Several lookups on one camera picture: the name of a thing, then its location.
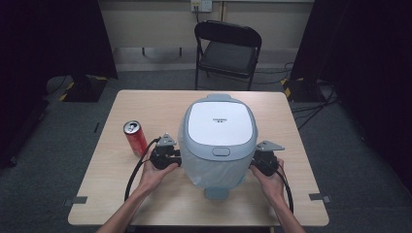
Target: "human hand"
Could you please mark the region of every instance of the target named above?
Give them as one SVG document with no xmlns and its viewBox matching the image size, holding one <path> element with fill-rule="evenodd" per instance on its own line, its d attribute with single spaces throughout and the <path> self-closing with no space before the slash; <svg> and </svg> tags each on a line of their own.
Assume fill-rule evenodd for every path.
<svg viewBox="0 0 412 233">
<path fill-rule="evenodd" d="M 177 163 L 172 163 L 164 170 L 158 170 L 150 160 L 146 161 L 144 163 L 142 177 L 137 188 L 142 188 L 148 193 L 151 193 L 160 185 L 163 178 L 166 177 L 167 174 L 174 171 L 177 167 L 179 167 Z"/>
<path fill-rule="evenodd" d="M 278 163 L 280 167 L 284 167 L 283 159 L 278 158 Z M 278 168 L 278 172 L 282 174 L 282 176 L 285 176 L 283 169 L 281 169 L 280 167 Z M 277 173 L 274 173 L 270 177 L 266 177 L 256 166 L 251 165 L 250 169 L 252 170 L 252 173 L 255 175 L 257 180 L 260 182 L 263 194 L 270 202 L 285 201 L 284 183 Z"/>
</svg>

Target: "black curtain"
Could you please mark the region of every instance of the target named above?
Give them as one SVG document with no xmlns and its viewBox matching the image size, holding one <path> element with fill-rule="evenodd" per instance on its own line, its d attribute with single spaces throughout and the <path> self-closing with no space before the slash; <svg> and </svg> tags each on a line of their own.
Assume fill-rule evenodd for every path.
<svg viewBox="0 0 412 233">
<path fill-rule="evenodd" d="M 18 131 L 50 78 L 117 77 L 98 1 L 0 1 L 0 66 L 1 159 L 23 140 Z"/>
</svg>

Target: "black chair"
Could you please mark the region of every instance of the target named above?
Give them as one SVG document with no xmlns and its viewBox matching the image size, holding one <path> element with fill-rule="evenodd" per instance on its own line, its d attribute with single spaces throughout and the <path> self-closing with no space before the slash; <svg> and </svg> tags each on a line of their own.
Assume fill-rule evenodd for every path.
<svg viewBox="0 0 412 233">
<path fill-rule="evenodd" d="M 254 29 L 206 20 L 197 23 L 194 35 L 197 41 L 194 89 L 198 87 L 199 70 L 203 70 L 208 77 L 208 72 L 211 72 L 249 79 L 248 90 L 251 90 L 261 47 L 261 38 Z M 203 40 L 209 41 L 206 50 L 202 48 Z"/>
</svg>

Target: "metal bracket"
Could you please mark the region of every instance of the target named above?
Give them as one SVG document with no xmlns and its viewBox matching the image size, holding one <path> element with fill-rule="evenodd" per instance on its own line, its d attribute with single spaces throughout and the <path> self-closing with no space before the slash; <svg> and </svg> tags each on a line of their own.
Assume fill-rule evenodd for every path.
<svg viewBox="0 0 412 233">
<path fill-rule="evenodd" d="M 168 133 L 165 133 L 163 137 L 161 137 L 160 141 L 158 141 L 157 146 L 158 147 L 169 147 L 169 146 L 175 146 L 176 141 L 170 137 Z"/>
<path fill-rule="evenodd" d="M 274 144 L 272 142 L 264 140 L 263 142 L 257 144 L 257 150 L 260 151 L 273 151 L 273 150 L 284 150 L 285 148 Z"/>
<path fill-rule="evenodd" d="M 324 203 L 332 202 L 332 199 L 329 196 L 323 196 L 321 193 L 310 193 L 309 198 L 311 201 L 324 201 Z"/>
<path fill-rule="evenodd" d="M 73 204 L 85 204 L 87 201 L 86 196 L 74 197 L 73 200 L 66 199 L 63 202 L 63 206 L 71 207 Z"/>
</svg>

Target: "wooden table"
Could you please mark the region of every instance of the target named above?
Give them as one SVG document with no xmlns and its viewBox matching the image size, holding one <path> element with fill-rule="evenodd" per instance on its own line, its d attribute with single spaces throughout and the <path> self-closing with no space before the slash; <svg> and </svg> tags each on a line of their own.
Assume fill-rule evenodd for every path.
<svg viewBox="0 0 412 233">
<path fill-rule="evenodd" d="M 78 193 L 87 197 L 86 203 L 73 205 L 69 222 L 101 225 L 122 204 L 128 179 L 138 161 L 122 132 L 127 121 L 138 120 L 148 142 L 166 132 L 177 141 L 179 124 L 189 105 L 217 92 L 120 91 Z M 319 193 L 319 190 L 285 95 L 252 91 L 224 93 L 251 108 L 257 122 L 258 142 L 268 140 L 286 148 L 276 151 L 276 155 L 285 160 L 296 218 L 302 225 L 328 224 L 323 201 L 309 198 L 310 193 Z M 140 180 L 140 172 L 132 190 Z M 250 171 L 243 183 L 230 190 L 228 199 L 212 201 L 204 197 L 202 188 L 191 183 L 183 168 L 178 168 L 145 200 L 131 224 L 270 226 L 279 222 Z"/>
</svg>

